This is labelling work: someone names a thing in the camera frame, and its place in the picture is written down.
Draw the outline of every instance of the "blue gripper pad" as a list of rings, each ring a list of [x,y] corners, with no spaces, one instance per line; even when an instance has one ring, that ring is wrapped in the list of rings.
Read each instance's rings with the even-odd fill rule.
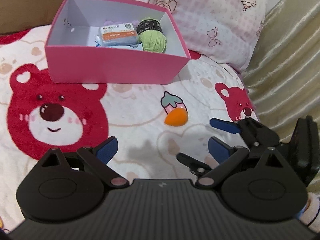
[[[96,157],[104,164],[107,164],[113,158],[113,156],[116,155],[117,151],[118,140],[114,137],[111,141],[107,142],[99,150],[97,150]]]
[[[229,133],[233,133],[233,134],[240,133],[240,129],[233,122],[228,122],[228,121],[223,121],[223,120],[220,120],[217,118],[212,118],[210,120],[210,125],[213,128],[217,128],[219,130],[223,130],[223,131],[226,131]]]
[[[208,143],[209,153],[219,163],[223,163],[230,157],[232,147],[228,146],[224,142],[220,141],[216,137],[211,137]]]

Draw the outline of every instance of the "green yarn ball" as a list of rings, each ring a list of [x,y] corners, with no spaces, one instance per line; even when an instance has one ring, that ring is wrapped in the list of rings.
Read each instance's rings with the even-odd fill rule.
[[[146,30],[139,34],[139,39],[142,43],[143,50],[163,53],[167,45],[167,39],[162,32],[157,30]]]

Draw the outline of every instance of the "bear ear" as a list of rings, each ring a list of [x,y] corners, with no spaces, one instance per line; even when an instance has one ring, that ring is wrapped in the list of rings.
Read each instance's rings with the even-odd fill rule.
[[[101,99],[107,91],[107,84],[105,83],[81,85],[85,93],[89,93],[91,97],[94,96],[96,99]]]
[[[216,92],[219,94],[219,96],[225,100],[229,97],[229,88],[223,84],[223,83],[216,83],[214,88],[216,89]]]
[[[32,75],[39,72],[34,64],[25,64],[17,68],[10,76],[12,91],[24,90],[25,85],[30,82]]]

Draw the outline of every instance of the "bear nose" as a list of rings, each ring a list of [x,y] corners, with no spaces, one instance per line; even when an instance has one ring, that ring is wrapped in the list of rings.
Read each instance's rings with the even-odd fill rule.
[[[244,112],[245,116],[250,116],[251,113],[252,113],[251,109],[248,108],[248,107],[245,107],[245,108],[243,109],[243,112]]]
[[[40,116],[43,120],[55,122],[64,114],[63,106],[59,104],[46,103],[40,106]]]

